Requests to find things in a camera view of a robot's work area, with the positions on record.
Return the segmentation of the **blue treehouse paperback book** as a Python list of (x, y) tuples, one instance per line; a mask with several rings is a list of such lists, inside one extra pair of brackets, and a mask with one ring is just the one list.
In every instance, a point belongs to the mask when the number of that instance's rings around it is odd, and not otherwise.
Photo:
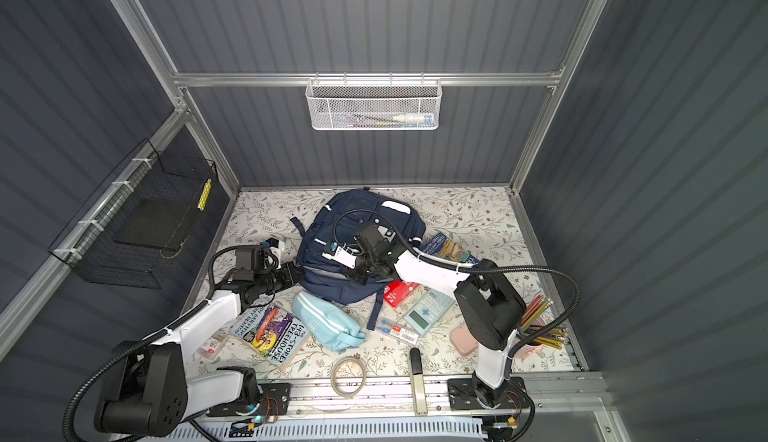
[(420, 250), (430, 256), (451, 262), (475, 265), (480, 262), (469, 251), (457, 244), (443, 233), (437, 233), (429, 241), (421, 245)]

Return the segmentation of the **purple treehouse paperback book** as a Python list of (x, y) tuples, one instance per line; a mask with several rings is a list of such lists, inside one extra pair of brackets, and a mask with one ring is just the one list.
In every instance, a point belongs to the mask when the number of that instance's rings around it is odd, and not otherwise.
[(307, 327), (279, 305), (248, 308), (229, 335), (276, 366), (288, 363), (310, 335)]

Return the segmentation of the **navy blue student backpack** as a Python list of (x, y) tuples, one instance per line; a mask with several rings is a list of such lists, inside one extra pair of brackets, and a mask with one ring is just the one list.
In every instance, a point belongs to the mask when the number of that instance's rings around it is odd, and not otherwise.
[(336, 194), (320, 209), (308, 227), (296, 217), (291, 222), (302, 236), (296, 256), (296, 265), (303, 272), (301, 286), (315, 296), (342, 305), (373, 295), (375, 301), (367, 328), (374, 329), (383, 305), (385, 288), (395, 277), (371, 273), (359, 282), (350, 279), (347, 267), (328, 258), (329, 246), (337, 244), (359, 254), (355, 235), (364, 225), (374, 223), (382, 227), (388, 236), (399, 230), (412, 246), (418, 248), (426, 225), (416, 209), (368, 188), (352, 189)]

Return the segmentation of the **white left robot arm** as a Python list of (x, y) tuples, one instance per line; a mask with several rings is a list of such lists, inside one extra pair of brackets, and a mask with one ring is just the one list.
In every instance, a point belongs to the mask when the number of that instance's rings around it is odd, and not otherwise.
[(185, 365), (229, 321), (258, 300), (291, 288), (302, 278), (293, 262), (283, 262), (273, 248), (234, 246), (237, 266), (212, 287), (202, 302), (168, 326), (140, 341), (124, 341), (90, 379), (102, 384), (94, 414), (101, 433), (133, 440), (170, 434), (178, 425), (211, 408), (229, 405), (251, 414), (262, 400), (255, 372), (225, 367), (192, 377)]

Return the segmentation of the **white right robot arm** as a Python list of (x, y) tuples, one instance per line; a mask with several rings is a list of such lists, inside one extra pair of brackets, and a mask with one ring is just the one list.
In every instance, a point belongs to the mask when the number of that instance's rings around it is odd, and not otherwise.
[(507, 385), (508, 356), (518, 335), (526, 304), (500, 268), (484, 259), (475, 265), (446, 261), (414, 248), (394, 233), (386, 238), (374, 223), (354, 235), (359, 253), (350, 277), (363, 283), (370, 275), (393, 276), (452, 297), (478, 342), (473, 373), (475, 394), (487, 408), (499, 406)]

